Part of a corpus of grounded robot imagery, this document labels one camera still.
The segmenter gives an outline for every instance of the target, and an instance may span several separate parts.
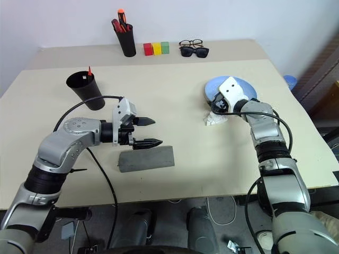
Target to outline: white table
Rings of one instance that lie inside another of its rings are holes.
[[[290,93],[283,78],[262,49],[251,40],[206,43],[206,59],[183,58],[171,44],[170,54],[145,57],[141,46],[125,58],[119,46],[57,48],[40,51],[0,100],[1,158],[0,208],[8,208],[37,153],[42,139],[60,116],[80,102],[66,78],[91,65],[103,95],[123,95],[137,107],[139,116],[156,124],[136,127],[135,138],[157,138],[173,146],[175,167],[120,173],[120,151],[111,144],[93,151],[113,182],[119,202],[244,194],[259,176],[249,126],[239,117],[221,125],[205,126],[209,112],[203,88],[217,76],[237,76],[256,89],[261,101],[270,103],[291,127],[292,156],[309,188],[337,185],[339,170],[331,150],[307,113]],[[117,102],[106,100],[99,111],[86,106],[75,116],[111,121]],[[84,151],[69,174],[58,206],[112,203],[101,172]]]

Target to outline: blue plate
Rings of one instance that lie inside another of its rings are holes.
[[[230,76],[220,76],[211,79],[205,85],[205,94],[208,101],[213,101],[216,94],[219,92],[219,86]],[[234,79],[238,82],[239,85],[244,90],[244,94],[248,97],[248,99],[257,99],[256,91],[248,82],[242,80],[241,78],[234,77]]]

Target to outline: yellow block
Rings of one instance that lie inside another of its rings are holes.
[[[161,43],[156,42],[152,43],[152,48],[153,48],[153,54],[156,55],[161,55]]]

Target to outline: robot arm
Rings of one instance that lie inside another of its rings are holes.
[[[133,125],[145,126],[155,121],[136,117],[136,108],[123,98],[113,110],[113,122],[73,118],[47,136],[26,181],[21,184],[11,207],[2,220],[0,253],[30,253],[49,214],[55,210],[61,187],[79,154],[102,142],[114,146],[128,144],[134,149],[155,147],[156,139],[136,140]]]
[[[310,215],[310,197],[296,161],[274,118],[246,114],[273,114],[272,107],[257,100],[249,101],[241,86],[228,78],[211,102],[216,114],[238,113],[249,123],[259,161],[258,200],[273,217],[272,253],[339,253],[336,242],[325,227]]]

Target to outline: sunglasses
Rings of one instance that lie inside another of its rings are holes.
[[[195,39],[192,41],[183,40],[179,42],[181,55],[183,57],[190,57],[193,53],[197,55],[197,57],[205,58],[208,55],[208,48],[204,48],[202,46],[202,40]]]

